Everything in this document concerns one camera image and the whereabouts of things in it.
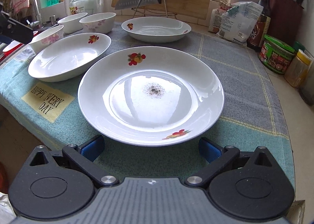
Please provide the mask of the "white bowl floral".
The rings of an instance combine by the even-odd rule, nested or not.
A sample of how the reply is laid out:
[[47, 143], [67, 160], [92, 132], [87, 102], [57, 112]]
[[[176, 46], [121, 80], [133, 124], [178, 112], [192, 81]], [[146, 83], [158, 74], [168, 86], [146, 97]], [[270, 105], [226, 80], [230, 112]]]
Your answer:
[[63, 25], [54, 26], [44, 32], [33, 37], [29, 46], [35, 53], [41, 52], [43, 49], [63, 38]]

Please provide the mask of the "white oval fruit-pattern plate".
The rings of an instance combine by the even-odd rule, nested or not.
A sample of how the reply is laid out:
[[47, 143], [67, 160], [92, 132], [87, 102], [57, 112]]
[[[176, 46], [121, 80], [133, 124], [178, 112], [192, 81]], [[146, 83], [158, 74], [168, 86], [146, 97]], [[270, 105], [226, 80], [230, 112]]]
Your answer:
[[86, 72], [105, 56], [111, 38], [102, 33], [79, 33], [52, 43], [30, 62], [28, 74], [44, 82], [61, 82]]

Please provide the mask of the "large white fruit-pattern plate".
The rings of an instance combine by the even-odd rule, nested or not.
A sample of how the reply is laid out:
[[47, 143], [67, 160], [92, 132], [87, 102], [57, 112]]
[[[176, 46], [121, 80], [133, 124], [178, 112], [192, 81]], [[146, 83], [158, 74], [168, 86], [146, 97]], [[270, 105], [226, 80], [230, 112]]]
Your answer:
[[139, 46], [110, 54], [84, 74], [78, 103], [85, 119], [116, 141], [161, 147], [211, 128], [224, 107], [217, 75], [180, 50]]

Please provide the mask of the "white bowl pink flowers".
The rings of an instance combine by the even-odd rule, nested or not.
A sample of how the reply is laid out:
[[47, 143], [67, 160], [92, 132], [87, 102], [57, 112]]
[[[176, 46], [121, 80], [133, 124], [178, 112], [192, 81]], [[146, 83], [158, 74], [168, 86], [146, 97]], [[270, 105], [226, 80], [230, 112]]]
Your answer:
[[82, 18], [79, 22], [85, 32], [109, 33], [114, 27], [116, 13], [97, 13]]

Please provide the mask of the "chrome kitchen faucet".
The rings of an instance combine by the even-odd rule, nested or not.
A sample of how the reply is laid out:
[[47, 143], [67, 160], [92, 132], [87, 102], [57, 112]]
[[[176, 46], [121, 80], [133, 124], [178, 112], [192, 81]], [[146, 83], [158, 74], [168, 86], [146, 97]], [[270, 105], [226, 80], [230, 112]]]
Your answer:
[[38, 26], [39, 28], [42, 28], [43, 27], [43, 20], [42, 20], [41, 13], [39, 11], [38, 2], [37, 2], [37, 0], [31, 0], [31, 1], [32, 1], [32, 6], [33, 6], [34, 11], [35, 11], [36, 20], [34, 22], [30, 23], [30, 27], [35, 28], [36, 26]]

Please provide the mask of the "clear glass jar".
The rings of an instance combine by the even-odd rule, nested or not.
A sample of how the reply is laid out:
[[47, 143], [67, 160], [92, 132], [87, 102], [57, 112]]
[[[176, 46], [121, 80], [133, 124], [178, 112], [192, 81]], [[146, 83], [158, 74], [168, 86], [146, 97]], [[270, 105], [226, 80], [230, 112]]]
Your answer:
[[87, 15], [92, 15], [95, 13], [96, 0], [71, 0], [69, 9], [71, 15], [78, 13], [87, 13]]

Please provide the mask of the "green-lid sauce jar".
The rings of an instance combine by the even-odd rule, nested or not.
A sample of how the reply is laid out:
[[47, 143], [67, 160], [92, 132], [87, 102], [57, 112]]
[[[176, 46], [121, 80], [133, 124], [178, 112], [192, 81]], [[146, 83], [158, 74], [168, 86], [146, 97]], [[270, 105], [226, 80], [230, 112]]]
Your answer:
[[283, 75], [294, 56], [295, 50], [291, 46], [265, 34], [259, 59], [268, 69]]

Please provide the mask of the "yellow-lid spice jar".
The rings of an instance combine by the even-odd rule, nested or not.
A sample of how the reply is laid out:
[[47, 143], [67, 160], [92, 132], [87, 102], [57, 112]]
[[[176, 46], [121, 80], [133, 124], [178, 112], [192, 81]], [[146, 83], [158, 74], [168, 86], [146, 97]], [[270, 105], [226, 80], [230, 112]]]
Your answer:
[[305, 80], [311, 64], [312, 58], [299, 49], [284, 75], [287, 83], [294, 88], [299, 88]]

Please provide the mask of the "white plastic food bag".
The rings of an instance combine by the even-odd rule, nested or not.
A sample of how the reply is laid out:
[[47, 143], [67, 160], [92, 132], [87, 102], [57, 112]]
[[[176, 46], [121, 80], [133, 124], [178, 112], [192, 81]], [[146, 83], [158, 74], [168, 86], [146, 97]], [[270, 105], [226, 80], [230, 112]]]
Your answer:
[[263, 7], [252, 1], [237, 2], [226, 8], [213, 9], [209, 32], [245, 46], [262, 11]]

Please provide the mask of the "dark soy sauce bottle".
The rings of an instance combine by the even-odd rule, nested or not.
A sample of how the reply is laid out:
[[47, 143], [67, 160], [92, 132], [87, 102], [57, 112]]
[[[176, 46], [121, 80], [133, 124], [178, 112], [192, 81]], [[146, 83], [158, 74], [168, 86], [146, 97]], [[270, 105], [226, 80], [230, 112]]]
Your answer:
[[254, 50], [261, 49], [271, 20], [270, 0], [259, 0], [258, 4], [263, 7], [263, 11], [258, 18], [250, 37], [247, 39], [248, 46]]

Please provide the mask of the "green-cap small jar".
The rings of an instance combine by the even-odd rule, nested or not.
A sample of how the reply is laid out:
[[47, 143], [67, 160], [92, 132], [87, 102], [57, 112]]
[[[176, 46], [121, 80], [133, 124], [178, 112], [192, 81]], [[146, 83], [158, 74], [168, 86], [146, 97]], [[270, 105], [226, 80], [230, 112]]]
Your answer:
[[297, 54], [297, 52], [299, 51], [299, 50], [302, 50], [302, 51], [305, 51], [305, 46], [303, 45], [303, 44], [301, 44], [299, 41], [295, 41], [294, 43], [293, 43], [293, 49], [294, 49], [294, 51], [295, 51], [295, 53]]

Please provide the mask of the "dark red knife block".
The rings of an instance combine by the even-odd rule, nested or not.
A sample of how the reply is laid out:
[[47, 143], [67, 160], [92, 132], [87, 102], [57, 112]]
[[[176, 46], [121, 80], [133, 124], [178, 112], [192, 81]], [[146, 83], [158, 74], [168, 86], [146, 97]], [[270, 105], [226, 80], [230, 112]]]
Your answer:
[[268, 35], [293, 46], [304, 8], [294, 0], [270, 0]]

